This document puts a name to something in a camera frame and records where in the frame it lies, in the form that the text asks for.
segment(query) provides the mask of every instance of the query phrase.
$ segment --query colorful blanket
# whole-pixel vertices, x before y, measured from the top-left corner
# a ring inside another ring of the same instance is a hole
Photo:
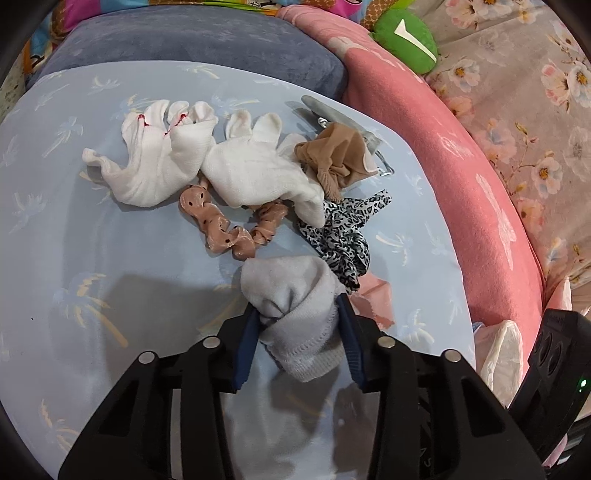
[[[425,81],[362,26],[304,5],[283,8],[278,16],[344,62],[344,103],[390,127],[413,149],[452,235],[472,321],[516,321],[527,358],[541,321],[543,277],[517,211],[482,150]]]

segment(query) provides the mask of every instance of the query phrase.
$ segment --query pink flower print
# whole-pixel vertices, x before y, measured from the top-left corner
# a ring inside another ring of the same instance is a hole
[[[550,269],[554,271],[563,269],[569,257],[566,240],[559,237],[555,237],[550,246],[544,247],[541,253],[542,270],[545,277],[550,274]]]
[[[517,19],[526,25],[530,25],[535,22],[535,18],[540,13],[540,9],[536,7],[542,7],[544,4],[540,4],[535,0],[521,0],[521,4],[519,5],[519,13],[517,15]]]
[[[554,153],[548,152],[538,162],[531,170],[531,179],[543,199],[548,198],[548,195],[558,193],[562,181],[562,167],[554,159]]]
[[[573,69],[567,78],[569,91],[575,101],[582,107],[591,106],[591,72],[581,62],[574,62]]]
[[[488,121],[486,130],[476,132],[474,140],[491,162],[509,163],[517,153],[515,138],[505,123],[494,118]]]
[[[461,59],[447,72],[462,92],[470,92],[480,82],[480,67],[471,59]]]
[[[570,134],[569,146],[562,152],[564,161],[581,181],[591,180],[591,132],[575,127]]]
[[[513,11],[514,0],[473,0],[476,15],[494,20],[506,17]]]
[[[452,23],[457,28],[478,28],[478,16],[473,0],[447,0],[446,12],[452,18]]]
[[[525,230],[532,235],[539,235],[544,226],[544,205],[538,200],[520,197],[517,199],[517,213]]]
[[[505,59],[513,53],[515,45],[509,39],[509,35],[497,30],[485,30],[478,38],[478,49],[475,54],[488,63],[505,67]]]
[[[474,107],[469,97],[451,97],[443,99],[446,107],[456,116],[462,125],[468,125],[474,119]]]
[[[556,32],[556,36],[558,37],[558,41],[562,47],[576,53],[583,53],[583,50],[581,50],[581,47],[574,39],[573,34],[568,28],[566,28],[565,24],[563,24],[560,20],[552,20],[550,23],[554,27],[554,32]]]
[[[569,82],[566,74],[554,63],[542,68],[542,84],[546,87],[546,97],[555,105],[562,105],[569,99]]]

